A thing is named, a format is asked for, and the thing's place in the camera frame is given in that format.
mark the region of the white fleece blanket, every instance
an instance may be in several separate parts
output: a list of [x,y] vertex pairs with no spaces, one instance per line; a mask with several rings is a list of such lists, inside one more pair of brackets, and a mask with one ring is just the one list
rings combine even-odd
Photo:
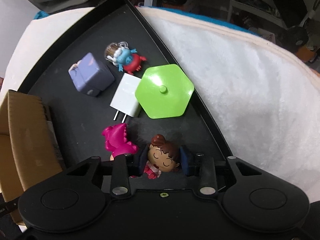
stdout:
[[205,102],[235,156],[320,200],[320,80],[260,37],[139,8]]

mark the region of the doll figurine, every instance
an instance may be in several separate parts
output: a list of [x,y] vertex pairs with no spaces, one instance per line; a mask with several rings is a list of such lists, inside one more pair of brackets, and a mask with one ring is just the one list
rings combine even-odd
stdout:
[[120,154],[136,154],[138,146],[127,140],[127,124],[120,123],[114,126],[108,126],[102,132],[105,137],[105,148],[107,151],[112,152],[110,160]]
[[164,136],[156,134],[151,139],[148,161],[144,172],[149,179],[156,179],[161,172],[170,172],[180,165],[180,152],[176,145],[166,141]]
[[128,43],[121,41],[111,43],[105,50],[105,59],[109,60],[119,71],[125,70],[128,74],[133,75],[133,71],[141,69],[141,61],[147,59],[137,54],[136,49],[129,49]]

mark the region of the toy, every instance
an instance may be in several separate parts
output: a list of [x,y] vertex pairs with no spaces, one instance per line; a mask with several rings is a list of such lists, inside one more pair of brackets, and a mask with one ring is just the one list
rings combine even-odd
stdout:
[[133,75],[133,71],[141,69],[141,62],[147,59],[137,54],[136,49],[129,49],[128,43],[121,41],[119,43],[111,43],[105,50],[105,59],[109,60],[119,71],[127,71],[128,74]]
[[127,140],[126,123],[108,126],[103,130],[102,135],[106,139],[106,150],[112,152],[111,161],[120,154],[136,154],[139,149],[138,146]]
[[135,96],[152,118],[181,116],[195,87],[178,65],[148,68],[142,76]]
[[172,142],[166,141],[164,136],[156,134],[151,139],[148,151],[148,161],[144,172],[149,179],[156,179],[161,172],[173,171],[180,165],[180,151]]
[[113,120],[116,120],[119,111],[125,114],[122,122],[124,122],[127,115],[131,117],[138,116],[141,106],[134,93],[140,81],[141,78],[124,73],[110,103],[110,106],[117,110]]
[[90,52],[73,64],[68,72],[76,89],[92,97],[96,97],[115,80],[108,67],[97,61]]

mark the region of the green hexagonal lid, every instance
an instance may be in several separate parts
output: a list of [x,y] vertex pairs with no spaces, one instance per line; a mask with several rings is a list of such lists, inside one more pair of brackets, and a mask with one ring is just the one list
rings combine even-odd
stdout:
[[136,98],[152,119],[183,115],[195,87],[176,64],[148,68]]

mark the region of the closed eye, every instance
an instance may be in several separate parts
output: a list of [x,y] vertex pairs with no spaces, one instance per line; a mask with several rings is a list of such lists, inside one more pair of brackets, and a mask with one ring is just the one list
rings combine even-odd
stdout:
[[[171,164],[172,164],[172,159],[167,158],[167,160],[170,160],[170,161],[171,161]],[[169,165],[165,165],[164,163],[163,163],[163,165],[166,166],[166,167],[170,166],[170,164],[169,164]]]

